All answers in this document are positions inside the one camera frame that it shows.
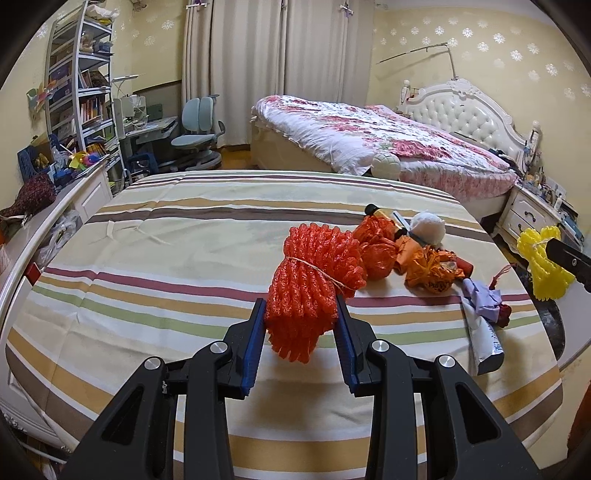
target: orange plastic bag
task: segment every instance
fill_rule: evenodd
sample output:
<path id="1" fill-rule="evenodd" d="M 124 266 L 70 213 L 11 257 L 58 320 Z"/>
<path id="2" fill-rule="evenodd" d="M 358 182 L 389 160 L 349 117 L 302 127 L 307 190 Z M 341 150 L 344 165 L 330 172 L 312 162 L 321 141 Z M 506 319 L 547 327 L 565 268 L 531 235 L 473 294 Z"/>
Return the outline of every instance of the orange plastic bag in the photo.
<path id="1" fill-rule="evenodd" d="M 432 293 L 442 293 L 450 288 L 457 278 L 463 278 L 462 270 L 453 270 L 441 262 L 454 261 L 455 255 L 445 250 L 436 251 L 430 245 L 416 251 L 408 264 L 405 283 L 408 287 L 423 286 Z"/>
<path id="2" fill-rule="evenodd" d="M 390 275 L 398 248 L 394 242 L 397 227 L 389 219 L 368 215 L 353 231 L 368 280 L 380 280 Z"/>
<path id="3" fill-rule="evenodd" d="M 403 235 L 396 240 L 396 247 L 398 255 L 394 262 L 394 270 L 402 275 L 413 260 L 415 252 L 421 250 L 421 245 L 409 236 Z"/>

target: white nightstand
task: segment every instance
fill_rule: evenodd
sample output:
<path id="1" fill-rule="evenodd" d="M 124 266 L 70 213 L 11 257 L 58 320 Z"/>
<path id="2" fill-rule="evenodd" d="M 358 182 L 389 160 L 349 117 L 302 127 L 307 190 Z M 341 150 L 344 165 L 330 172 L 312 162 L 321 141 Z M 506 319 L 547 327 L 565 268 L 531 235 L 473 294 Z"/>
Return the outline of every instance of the white nightstand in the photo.
<path id="1" fill-rule="evenodd" d="M 541 231 L 545 226 L 558 225 L 562 218 L 552 205 L 548 205 L 541 198 L 520 185 L 513 185 L 509 200 L 503 210 L 501 218 L 492 232 L 503 237 L 509 248 L 516 254 L 517 239 L 528 228 Z"/>

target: twine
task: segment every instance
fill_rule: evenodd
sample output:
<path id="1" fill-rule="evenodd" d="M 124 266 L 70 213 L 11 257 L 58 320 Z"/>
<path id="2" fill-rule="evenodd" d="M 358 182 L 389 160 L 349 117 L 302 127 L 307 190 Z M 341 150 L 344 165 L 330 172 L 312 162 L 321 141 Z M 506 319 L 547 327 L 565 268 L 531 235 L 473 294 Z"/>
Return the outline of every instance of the twine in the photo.
<path id="1" fill-rule="evenodd" d="M 321 275 L 324 275 L 328 280 L 330 280 L 333 284 L 335 284 L 336 287 L 339 288 L 339 290 L 340 290 L 340 292 L 342 294 L 345 293 L 345 289 L 350 290 L 350 288 L 347 285 L 344 285 L 340 281 L 335 280 L 333 277 L 331 277 L 330 275 L 328 275 L 328 273 L 326 273 L 326 272 L 322 271 L 321 269 L 319 269 L 316 265 L 312 265 L 311 263 L 308 263 L 306 260 L 302 260 L 301 258 L 297 258 L 297 257 L 286 257 L 286 258 L 288 258 L 289 260 L 297 260 L 298 262 L 302 262 L 303 264 L 306 264 L 309 267 L 311 267 L 314 270 L 316 270 Z"/>

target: blue chair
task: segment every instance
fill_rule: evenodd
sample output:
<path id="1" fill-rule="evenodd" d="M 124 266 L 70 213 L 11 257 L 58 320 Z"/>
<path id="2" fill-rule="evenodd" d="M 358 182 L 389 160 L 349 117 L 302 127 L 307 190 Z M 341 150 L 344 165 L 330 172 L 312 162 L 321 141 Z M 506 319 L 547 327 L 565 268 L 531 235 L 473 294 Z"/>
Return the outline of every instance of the blue chair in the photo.
<path id="1" fill-rule="evenodd" d="M 185 170 L 208 170 L 215 168 L 222 161 L 219 152 L 212 151 L 217 139 L 226 133 L 226 125 L 219 121 L 219 133 L 213 130 L 213 103 L 219 95 L 210 95 L 201 99 L 189 100 L 183 108 L 183 127 L 189 134 L 181 135 L 172 140 L 171 145 L 179 150 L 195 150 L 191 159 L 195 166 Z"/>

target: plastic bag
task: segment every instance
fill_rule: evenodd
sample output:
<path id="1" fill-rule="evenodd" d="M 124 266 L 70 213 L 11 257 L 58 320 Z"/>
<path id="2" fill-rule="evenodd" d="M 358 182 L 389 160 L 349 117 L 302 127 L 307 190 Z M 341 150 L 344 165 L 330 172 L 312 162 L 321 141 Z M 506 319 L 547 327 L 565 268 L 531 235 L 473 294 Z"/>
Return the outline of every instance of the plastic bag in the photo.
<path id="1" fill-rule="evenodd" d="M 445 268 L 441 263 L 450 261 L 450 252 L 436 251 L 430 245 L 417 251 L 408 265 L 405 283 L 409 287 L 423 286 L 432 293 L 451 288 L 457 278 L 464 278 L 462 270 Z"/>
<path id="2" fill-rule="evenodd" d="M 394 242 L 396 225 L 388 219 L 368 215 L 353 231 L 368 280 L 380 280 L 390 275 L 396 262 L 398 248 Z"/>
<path id="3" fill-rule="evenodd" d="M 49 231 L 49 243 L 37 250 L 35 255 L 37 267 L 42 270 L 48 266 L 81 226 L 82 219 L 76 210 L 70 210 L 59 217 L 56 224 Z"/>

